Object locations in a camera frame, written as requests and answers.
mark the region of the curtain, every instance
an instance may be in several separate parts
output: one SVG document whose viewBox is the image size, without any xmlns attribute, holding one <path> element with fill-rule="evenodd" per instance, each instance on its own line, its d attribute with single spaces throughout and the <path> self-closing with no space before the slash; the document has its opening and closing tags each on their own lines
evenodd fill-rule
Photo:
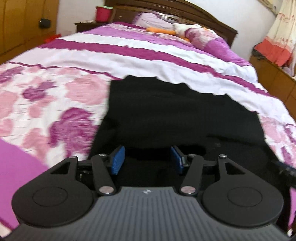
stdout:
<svg viewBox="0 0 296 241">
<path fill-rule="evenodd" d="M 295 44 L 296 0 L 283 0 L 273 26 L 263 42 L 258 44 L 255 49 L 278 66 L 283 66 L 288 62 L 290 68 L 294 70 Z"/>
</svg>

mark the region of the wooden headboard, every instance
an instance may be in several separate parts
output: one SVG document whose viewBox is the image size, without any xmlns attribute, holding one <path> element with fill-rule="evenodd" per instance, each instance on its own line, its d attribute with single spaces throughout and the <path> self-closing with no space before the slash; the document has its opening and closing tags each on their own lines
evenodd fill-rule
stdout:
<svg viewBox="0 0 296 241">
<path fill-rule="evenodd" d="M 220 22 L 200 7 L 185 0 L 106 0 L 106 6 L 113 7 L 110 22 L 132 23 L 140 12 L 152 12 L 171 23 L 199 24 L 214 30 L 229 46 L 237 31 Z"/>
</svg>

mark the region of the blue gripper pad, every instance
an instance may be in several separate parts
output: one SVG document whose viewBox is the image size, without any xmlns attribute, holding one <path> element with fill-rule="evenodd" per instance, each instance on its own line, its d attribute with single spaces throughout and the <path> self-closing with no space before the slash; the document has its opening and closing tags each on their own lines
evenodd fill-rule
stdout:
<svg viewBox="0 0 296 241">
<path fill-rule="evenodd" d="M 110 160 L 112 163 L 111 175 L 117 175 L 126 157 L 126 149 L 122 146 L 118 152 L 114 155 L 113 159 Z"/>
<path fill-rule="evenodd" d="M 182 157 L 178 154 L 174 147 L 170 148 L 170 160 L 172 161 L 176 172 L 178 174 L 183 174 L 184 167 L 182 164 Z"/>
</svg>

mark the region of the bedside table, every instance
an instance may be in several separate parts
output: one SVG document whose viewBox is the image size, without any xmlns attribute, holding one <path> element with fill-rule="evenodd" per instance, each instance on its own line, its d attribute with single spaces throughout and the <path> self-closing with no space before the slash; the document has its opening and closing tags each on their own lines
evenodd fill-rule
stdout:
<svg viewBox="0 0 296 241">
<path fill-rule="evenodd" d="M 77 26 L 76 33 L 88 31 L 106 24 L 108 23 L 75 23 L 75 25 Z"/>
</svg>

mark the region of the gray gripper base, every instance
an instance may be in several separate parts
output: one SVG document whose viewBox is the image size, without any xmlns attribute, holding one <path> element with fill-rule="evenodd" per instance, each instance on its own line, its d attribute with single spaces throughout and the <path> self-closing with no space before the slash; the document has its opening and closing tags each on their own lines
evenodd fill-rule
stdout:
<svg viewBox="0 0 296 241">
<path fill-rule="evenodd" d="M 80 220 L 58 228 L 25 224 L 7 241 L 286 241 L 273 225 L 239 229 L 221 224 L 196 199 L 173 188 L 128 188 L 98 199 Z"/>
</svg>

